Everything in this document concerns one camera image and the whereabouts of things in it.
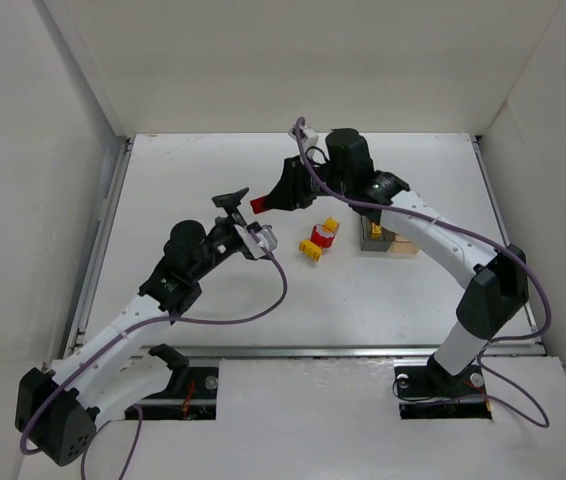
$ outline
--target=white table surface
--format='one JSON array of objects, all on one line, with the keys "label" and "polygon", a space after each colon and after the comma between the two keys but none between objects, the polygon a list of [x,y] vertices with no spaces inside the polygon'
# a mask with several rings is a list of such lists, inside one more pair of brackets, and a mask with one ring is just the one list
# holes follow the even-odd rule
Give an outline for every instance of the white table surface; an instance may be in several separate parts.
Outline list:
[{"label": "white table surface", "polygon": [[[566,380],[556,358],[488,363],[529,389],[550,417],[534,427],[492,404],[493,421],[400,420],[389,360],[221,363],[215,421],[145,422],[126,480],[566,480]],[[517,391],[487,388],[538,418]],[[91,447],[89,480],[111,480],[136,422],[108,425]],[[19,480],[78,480],[27,457]]]},{"label": "white table surface", "polygon": [[[492,238],[500,233],[472,143],[465,134],[367,134],[378,169],[406,180],[452,221]],[[137,292],[162,255],[172,226],[222,211],[211,197],[250,187],[269,193],[283,159],[296,154],[285,134],[139,135],[125,178],[88,324],[93,337]],[[333,247],[313,263],[298,251],[313,225],[341,222]],[[455,322],[462,289],[423,252],[409,258],[359,250],[358,216],[332,198],[307,210],[257,216],[274,226],[276,256],[289,279],[287,301],[249,325],[179,325],[155,342],[181,346],[435,346]],[[274,302],[281,281],[267,262],[235,255],[201,282],[195,318],[232,319]],[[524,312],[503,330],[529,333]]]}]

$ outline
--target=white wall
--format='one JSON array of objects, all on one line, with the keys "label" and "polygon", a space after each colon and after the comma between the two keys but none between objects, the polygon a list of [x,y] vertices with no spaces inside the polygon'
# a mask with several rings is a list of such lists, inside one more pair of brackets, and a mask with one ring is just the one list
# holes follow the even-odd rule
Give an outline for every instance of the white wall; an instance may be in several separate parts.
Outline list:
[{"label": "white wall", "polygon": [[553,301],[550,351],[566,359],[566,0],[482,151],[508,232]]},{"label": "white wall", "polygon": [[69,6],[56,11],[128,135],[277,132],[300,113],[319,129],[483,133],[561,3],[48,2]]},{"label": "white wall", "polygon": [[0,1],[0,479],[18,379],[70,303],[105,147],[31,0]]}]

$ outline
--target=screw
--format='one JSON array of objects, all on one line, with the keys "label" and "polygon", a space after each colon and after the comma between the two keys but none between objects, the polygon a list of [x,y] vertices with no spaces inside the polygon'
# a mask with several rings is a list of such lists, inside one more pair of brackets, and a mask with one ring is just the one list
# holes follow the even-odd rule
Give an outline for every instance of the screw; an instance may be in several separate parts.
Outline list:
[{"label": "screw", "polygon": [[208,390],[216,390],[219,388],[219,379],[214,375],[210,375],[205,379],[205,388]]},{"label": "screw", "polygon": [[410,386],[410,377],[408,376],[407,373],[399,373],[396,376],[396,384],[399,386],[399,388],[407,388]]},{"label": "screw", "polygon": [[481,375],[480,373],[473,373],[472,375],[470,375],[470,382],[472,382],[472,385],[474,385],[475,387],[482,387],[483,385],[485,385],[483,375]]}]

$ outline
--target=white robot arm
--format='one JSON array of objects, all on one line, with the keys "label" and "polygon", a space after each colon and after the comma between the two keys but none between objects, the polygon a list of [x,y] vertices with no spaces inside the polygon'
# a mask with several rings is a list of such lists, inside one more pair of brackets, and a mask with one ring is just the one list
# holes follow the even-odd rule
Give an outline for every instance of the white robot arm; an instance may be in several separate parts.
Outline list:
[{"label": "white robot arm", "polygon": [[180,389],[189,361],[167,345],[122,368],[191,307],[201,294],[199,280],[224,260],[234,253],[257,260],[276,248],[270,226],[248,225],[238,211],[247,191],[212,199],[227,216],[217,218],[208,233],[194,220],[178,223],[150,278],[109,326],[53,369],[33,368],[23,376],[16,409],[22,450],[27,452],[27,439],[58,465],[67,465],[87,449],[101,426],[124,418],[130,405],[168,385]]},{"label": "white robot arm", "polygon": [[[329,194],[349,203],[370,221],[409,238],[442,265],[465,293],[450,334],[430,357],[423,374],[416,372],[425,379],[421,383],[427,384],[417,390],[428,391],[428,396],[435,397],[461,396],[458,386],[467,380],[464,374],[469,371],[468,366],[529,298],[526,274],[520,262],[510,258],[525,262],[523,251],[509,245],[505,255],[438,225],[437,222],[450,222],[402,179],[375,170],[367,141],[354,129],[335,129],[328,134],[328,155],[324,163],[316,163],[306,152],[316,149],[318,136],[302,120],[291,132],[302,155],[286,159],[274,189],[251,201],[254,213],[307,208],[316,197]],[[423,220],[419,214],[434,221]]]}]

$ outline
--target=yellow object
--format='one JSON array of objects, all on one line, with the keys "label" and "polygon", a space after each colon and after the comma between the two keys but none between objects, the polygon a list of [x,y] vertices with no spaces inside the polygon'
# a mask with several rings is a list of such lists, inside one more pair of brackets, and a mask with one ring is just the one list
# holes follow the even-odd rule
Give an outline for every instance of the yellow object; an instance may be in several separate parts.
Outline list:
[{"label": "yellow object", "polygon": [[321,254],[323,253],[323,250],[321,250],[321,247],[319,247],[318,245],[315,245],[314,243],[310,242],[309,240],[303,240],[301,242],[301,244],[299,245],[299,250],[302,251],[304,254],[306,254],[308,257],[310,257],[315,262],[319,261],[319,258],[321,258]]},{"label": "yellow object", "polygon": [[383,228],[380,225],[372,222],[372,232],[370,233],[372,240],[380,240],[383,238]]},{"label": "yellow object", "polygon": [[416,255],[417,253],[419,253],[419,248],[412,242],[410,242],[407,238],[396,234],[394,236],[394,241],[390,245],[390,252]]},{"label": "yellow object", "polygon": [[325,221],[323,226],[328,230],[334,232],[334,235],[336,235],[336,233],[339,231],[339,227],[341,226],[341,224],[336,220],[334,220],[332,217],[327,217],[327,220]]}]

